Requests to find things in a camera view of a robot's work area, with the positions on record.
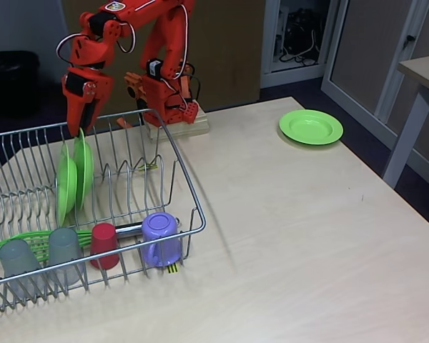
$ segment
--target wire dish rack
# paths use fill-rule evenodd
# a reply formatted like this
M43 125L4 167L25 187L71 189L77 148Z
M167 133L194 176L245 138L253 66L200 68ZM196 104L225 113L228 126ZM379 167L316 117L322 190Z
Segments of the wire dish rack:
M148 124L141 124L146 111L153 111L159 118L162 126L158 134L166 135L168 141L148 139ZM129 125L123 128L118 120ZM183 265L191 236L205 228L205 217L182 156L156 111L102 116L92 131L86 141L94 155L94 186L83 208L67 215L65 225L76 230L92 229L102 222L133 227L153 212L166 211L180 219L179 233L150 242L142 242L137 236L120 239L114 251L89 256L89 249L85 249L81 259L51 267L43 264L41 269L7 278L0 264L0 312L39 299L67 296L80 287L88 291L100 282L108 286L115 278L127 281L139 272L150 277L142 250L151 243L178 239L182 249L179 263ZM62 144L72 149L72 141L66 123L0 134L0 241L24 232L54 230L63 224L56 219L56 170ZM118 254L120 263L108 271L87 263L111 254ZM79 281L71 286L57 279L55 273L67 266L74 266L79 275ZM35 277L41 278L42 284L32 281ZM24 280L30 280L33 292L26 289L24 285L29 283ZM11 283L18 284L23 295L19 296Z

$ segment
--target red cup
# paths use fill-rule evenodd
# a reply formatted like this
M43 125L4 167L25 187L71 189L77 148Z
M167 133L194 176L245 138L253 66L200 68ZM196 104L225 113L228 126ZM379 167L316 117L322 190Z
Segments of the red cup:
M92 230L91 255L110 252L115 249L117 249L116 228L108 223L96 225ZM113 254L101 257L99 260L103 269L111 269L118 264L119 255ZM92 259L91 264L99 268L99 263L96 259Z

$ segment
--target green plate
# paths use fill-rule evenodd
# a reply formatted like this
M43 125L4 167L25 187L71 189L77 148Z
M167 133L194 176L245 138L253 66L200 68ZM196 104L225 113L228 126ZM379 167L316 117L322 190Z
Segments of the green plate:
M343 126L336 118L311 109L285 114L280 119L280 129L289 138L311 145L333 143L343 134Z
M74 140L73 160L77 165L78 174L76 204L77 209L81 209L84 197L91 191L94 182L94 157L81 129L79 130L79 136Z
M64 143L60 151L57 169L57 219L64 225L65 216L74 206L77 197L77 166L69 156L69 147Z

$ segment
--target red robot arm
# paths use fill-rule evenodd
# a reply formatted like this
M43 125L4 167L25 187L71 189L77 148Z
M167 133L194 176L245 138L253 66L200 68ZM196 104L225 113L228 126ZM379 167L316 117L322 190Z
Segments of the red robot arm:
M113 78L101 69L114 60L115 45L123 52L133 52L135 29L156 19L149 35L140 67L147 73L139 78L146 94L147 106L156 109L166 124L186 121L192 123L198 106L183 94L182 75L186 71L189 16L194 0L123 0L100 7L97 14L84 12L79 22L82 30L63 39L56 51L69 39L73 46L71 66L62 78L67 99L67 123L72 136L79 128L89 131L108 100L114 84ZM119 37L132 36L130 49L125 50ZM165 47L164 61L157 55ZM151 112L145 119L159 126Z

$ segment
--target purple mug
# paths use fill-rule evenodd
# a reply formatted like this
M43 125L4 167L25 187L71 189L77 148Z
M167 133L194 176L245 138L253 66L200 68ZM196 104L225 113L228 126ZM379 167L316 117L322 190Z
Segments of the purple mug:
M142 232L146 242L168 237L178 232L177 220L166 212L150 214L143 221ZM151 267L165 267L181 259L179 239L147 245L143 248L144 260Z

